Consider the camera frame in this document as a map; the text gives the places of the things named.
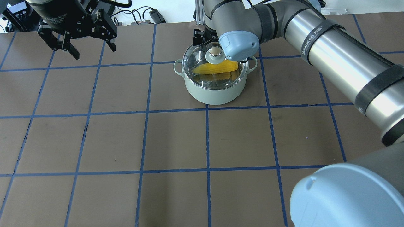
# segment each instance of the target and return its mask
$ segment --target blue grid line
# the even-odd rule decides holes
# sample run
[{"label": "blue grid line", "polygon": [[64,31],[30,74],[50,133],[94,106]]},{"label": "blue grid line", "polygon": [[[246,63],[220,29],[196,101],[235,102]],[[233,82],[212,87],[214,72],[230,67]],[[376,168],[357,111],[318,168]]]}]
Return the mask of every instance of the blue grid line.
[{"label": "blue grid line", "polygon": [[331,105],[331,102],[330,102],[330,97],[328,96],[326,83],[324,82],[323,74],[321,74],[320,72],[319,72],[319,74],[320,74],[321,83],[323,84],[324,92],[325,92],[325,94],[326,94],[326,98],[327,98],[327,102],[328,102],[328,107],[330,108],[331,118],[332,118],[332,122],[333,122],[333,124],[334,124],[335,133],[337,134],[337,139],[338,139],[339,148],[340,148],[340,150],[341,150],[342,159],[344,160],[344,162],[346,162],[346,161],[347,161],[347,158],[346,158],[346,156],[345,156],[344,147],[343,147],[343,145],[342,145],[341,136],[340,136],[340,134],[339,134],[337,121],[335,120],[334,111],[332,110],[332,105]]},{"label": "blue grid line", "polygon": [[161,62],[153,62],[153,64],[174,64],[175,61],[161,61]]},{"label": "blue grid line", "polygon": [[184,111],[205,111],[205,108],[149,110],[149,113],[167,113],[167,112],[184,112]]},{"label": "blue grid line", "polygon": [[208,227],[212,227],[212,209],[210,206],[210,147],[209,147],[209,105],[206,108],[206,186],[208,199]]},{"label": "blue grid line", "polygon": [[21,145],[21,149],[20,149],[20,152],[19,152],[19,154],[18,154],[17,162],[16,162],[16,164],[15,164],[15,166],[14,166],[14,171],[13,171],[12,177],[11,177],[11,179],[10,179],[10,183],[8,184],[7,192],[6,192],[6,195],[5,195],[5,197],[4,197],[3,204],[2,204],[2,207],[1,207],[1,210],[0,210],[0,219],[1,219],[2,215],[3,215],[4,207],[5,207],[5,205],[6,205],[6,202],[7,202],[7,199],[8,199],[8,195],[10,194],[11,185],[13,185],[13,181],[14,181],[14,178],[15,178],[15,174],[17,173],[17,168],[18,168],[18,165],[19,165],[20,160],[21,160],[21,156],[22,156],[23,151],[24,151],[25,143],[27,142],[28,133],[29,133],[29,130],[31,129],[32,120],[34,119],[34,115],[35,115],[35,112],[36,112],[36,108],[38,107],[38,103],[39,103],[39,100],[40,100],[40,98],[41,98],[42,91],[43,91],[43,89],[44,89],[45,82],[46,82],[46,78],[48,77],[49,68],[51,67],[51,64],[52,64],[54,55],[55,55],[55,51],[52,52],[52,56],[50,57],[49,64],[48,64],[48,69],[47,69],[47,71],[46,71],[46,73],[45,73],[45,76],[44,76],[44,79],[43,79],[43,81],[42,81],[42,85],[41,85],[41,88],[40,88],[39,93],[38,93],[38,98],[36,99],[35,107],[34,107],[34,109],[33,109],[33,111],[32,111],[31,119],[29,120],[27,132],[26,132],[26,134],[25,134],[23,143],[22,143],[22,145]]},{"label": "blue grid line", "polygon": [[[327,165],[309,165],[309,166],[250,166],[250,167],[218,167],[209,168],[210,172],[220,171],[248,171],[248,170],[277,170],[277,169],[311,169],[322,168]],[[185,169],[163,169],[163,170],[143,170],[143,174],[169,173],[169,172],[207,172],[207,168],[185,168]],[[140,174],[140,170],[123,171],[102,171],[102,172],[40,172],[40,173],[16,173],[15,177],[40,177],[40,176],[83,176],[83,175],[117,175],[117,174]],[[0,174],[0,177],[11,177],[13,174]]]},{"label": "blue grid line", "polygon": [[361,30],[360,27],[359,27],[359,23],[358,23],[358,20],[356,19],[355,14],[352,14],[352,16],[353,16],[353,19],[355,20],[355,24],[356,24],[356,27],[358,28],[360,37],[362,38],[363,43],[366,44],[365,37],[363,36],[362,30]]},{"label": "blue grid line", "polygon": [[90,115],[113,115],[113,114],[145,114],[146,111],[122,111],[122,112],[97,112]]},{"label": "blue grid line", "polygon": [[331,106],[337,106],[337,105],[353,105],[353,103],[331,103]]},{"label": "blue grid line", "polygon": [[290,169],[313,169],[313,168],[323,168],[327,165],[311,165],[311,166],[280,166],[281,170],[290,170]]},{"label": "blue grid line", "polygon": [[273,57],[257,57],[257,59],[277,59],[277,58],[297,58],[301,57],[300,55],[291,55],[291,56],[273,56]]},{"label": "blue grid line", "polygon": [[[259,56],[260,57],[262,56],[261,47],[259,48]],[[281,205],[282,205],[283,221],[285,223],[285,226],[288,227],[288,219],[286,218],[285,200],[284,200],[284,196],[283,196],[282,179],[281,179],[281,176],[280,176],[280,169],[279,169],[278,152],[276,150],[274,125],[273,125],[273,122],[272,122],[272,114],[271,114],[271,108],[270,108],[271,105],[269,103],[268,90],[267,90],[267,81],[265,79],[264,63],[263,63],[262,58],[260,59],[260,63],[261,63],[262,80],[263,80],[263,83],[264,83],[265,98],[266,98],[267,106],[268,106],[269,126],[271,128],[272,146],[274,148],[276,173],[277,173],[277,176],[278,176],[279,195],[280,195],[280,201],[281,201]]]},{"label": "blue grid line", "polygon": [[154,59],[154,45],[156,42],[156,28],[157,28],[157,25],[154,24],[153,42],[152,42],[152,47],[151,47],[151,58],[150,58],[149,90],[147,92],[145,130],[143,133],[142,159],[140,162],[139,185],[138,185],[138,189],[137,189],[135,227],[139,226],[140,199],[141,199],[141,194],[142,194],[143,169],[144,169],[144,165],[145,165],[145,152],[146,152],[147,125],[148,125],[148,120],[149,120],[149,108],[150,108],[150,93],[152,91],[153,59]]},{"label": "blue grid line", "polygon": [[385,51],[385,52],[380,52],[379,54],[385,55],[385,54],[404,54],[404,51]]},{"label": "blue grid line", "polygon": [[18,71],[36,71],[36,70],[48,70],[48,68],[33,68],[33,69],[2,69],[0,72],[18,72]]},{"label": "blue grid line", "polygon": [[65,219],[65,225],[64,225],[65,227],[67,227],[67,224],[69,222],[70,211],[72,209],[72,202],[73,202],[74,192],[76,190],[78,171],[80,168],[81,157],[83,155],[83,148],[84,148],[84,142],[86,140],[88,124],[90,123],[90,117],[91,117],[90,113],[91,113],[91,108],[93,107],[94,94],[95,94],[95,89],[97,87],[98,75],[100,73],[100,66],[101,66],[102,56],[104,54],[104,48],[105,48],[105,41],[102,45],[100,59],[98,62],[97,74],[95,75],[95,80],[94,80],[93,92],[91,94],[90,104],[88,105],[87,121],[86,121],[86,126],[84,127],[83,138],[82,138],[81,145],[80,145],[80,152],[79,152],[79,155],[77,158],[77,166],[76,166],[76,172],[74,175],[74,180],[73,180],[73,185],[72,185],[72,192],[70,194],[69,206],[67,207],[67,213],[66,213],[66,219]]},{"label": "blue grid line", "polygon": [[268,106],[239,106],[239,107],[210,107],[209,110],[223,110],[223,109],[262,109],[268,108]]},{"label": "blue grid line", "polygon": [[81,69],[81,68],[97,68],[98,65],[80,65],[80,66],[61,66],[61,67],[51,67],[53,69]]},{"label": "blue grid line", "polygon": [[15,38],[15,35],[16,35],[16,34],[17,34],[17,33],[14,32],[13,37],[11,38],[10,44],[8,45],[8,48],[7,48],[7,50],[6,50],[6,53],[4,54],[3,60],[1,61],[0,69],[3,67],[4,62],[6,61],[8,52],[10,51],[11,45],[13,44],[13,41],[14,41],[14,38]]},{"label": "blue grid line", "polygon": [[286,108],[286,107],[308,107],[308,106],[328,106],[326,103],[320,103],[320,104],[295,104],[295,105],[270,105],[271,108]]},{"label": "blue grid line", "polygon": [[115,66],[127,66],[127,65],[150,65],[151,62],[142,62],[142,63],[123,63],[123,64],[108,64],[101,65],[101,67],[115,67]]},{"label": "blue grid line", "polygon": [[[353,105],[353,103],[320,103],[320,104],[296,104],[296,105],[271,105],[270,108],[288,108],[288,107],[309,107],[309,106],[338,106],[338,105]],[[223,110],[223,109],[262,109],[268,106],[242,106],[242,107],[210,107],[208,110]],[[205,111],[206,108],[193,108],[193,109],[162,109],[162,110],[149,110],[149,113],[166,113],[166,112],[185,112],[185,111]],[[94,112],[94,115],[113,115],[113,114],[145,114],[146,110],[140,111],[118,111],[118,112]],[[0,119],[8,118],[66,118],[66,117],[80,117],[87,116],[88,113],[74,113],[74,114],[45,114],[45,115],[19,115],[19,116],[0,116]]]},{"label": "blue grid line", "polygon": [[39,172],[39,173],[16,173],[16,177],[39,177],[39,176],[74,176],[74,172]]}]

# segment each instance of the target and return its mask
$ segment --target pot handle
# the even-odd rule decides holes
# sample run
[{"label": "pot handle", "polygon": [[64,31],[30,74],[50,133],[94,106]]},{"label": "pot handle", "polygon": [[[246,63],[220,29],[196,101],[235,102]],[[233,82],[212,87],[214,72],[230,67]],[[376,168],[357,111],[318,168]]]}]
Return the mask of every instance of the pot handle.
[{"label": "pot handle", "polygon": [[258,62],[257,59],[254,56],[251,56],[250,58],[252,58],[255,62],[255,66],[252,69],[247,70],[247,74],[249,74],[250,72],[254,71],[254,69],[257,67]]},{"label": "pot handle", "polygon": [[184,78],[184,77],[185,77],[184,73],[183,73],[183,72],[178,72],[178,71],[175,69],[175,65],[178,64],[178,63],[182,63],[182,59],[178,59],[178,60],[176,60],[176,61],[174,62],[174,66],[173,66],[174,72]]}]

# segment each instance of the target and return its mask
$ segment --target pot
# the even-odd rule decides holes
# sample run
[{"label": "pot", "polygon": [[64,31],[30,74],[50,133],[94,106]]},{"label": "pot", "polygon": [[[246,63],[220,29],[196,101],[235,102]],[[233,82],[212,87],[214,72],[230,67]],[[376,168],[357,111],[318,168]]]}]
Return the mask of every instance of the pot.
[{"label": "pot", "polygon": [[[258,64],[254,56],[250,57],[255,62],[251,69],[248,59],[242,62],[227,60],[218,47],[221,49],[219,43],[191,45],[184,57],[174,62],[174,71],[184,78],[188,92],[196,100],[209,105],[221,105],[234,100],[243,91],[247,75]],[[176,65],[180,63],[181,72],[176,70]]]}]

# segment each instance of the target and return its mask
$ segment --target yellow corn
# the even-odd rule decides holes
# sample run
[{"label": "yellow corn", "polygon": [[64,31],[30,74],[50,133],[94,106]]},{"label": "yellow corn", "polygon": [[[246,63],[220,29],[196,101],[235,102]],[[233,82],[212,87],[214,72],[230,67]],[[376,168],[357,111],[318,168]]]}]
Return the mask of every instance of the yellow corn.
[{"label": "yellow corn", "polygon": [[202,64],[193,69],[192,72],[198,74],[219,74],[219,73],[231,72],[237,70],[237,68],[238,68],[237,61],[230,61],[226,59],[223,62],[216,65],[210,63]]}]

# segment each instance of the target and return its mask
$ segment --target lid knob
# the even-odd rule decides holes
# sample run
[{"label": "lid knob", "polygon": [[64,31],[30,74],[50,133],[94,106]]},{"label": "lid knob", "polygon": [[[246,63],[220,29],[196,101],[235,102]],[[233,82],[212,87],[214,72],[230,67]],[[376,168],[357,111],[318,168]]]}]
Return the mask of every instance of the lid knob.
[{"label": "lid knob", "polygon": [[205,54],[206,60],[210,64],[219,64],[225,59],[225,55],[222,53],[222,49],[218,46],[212,46]]}]

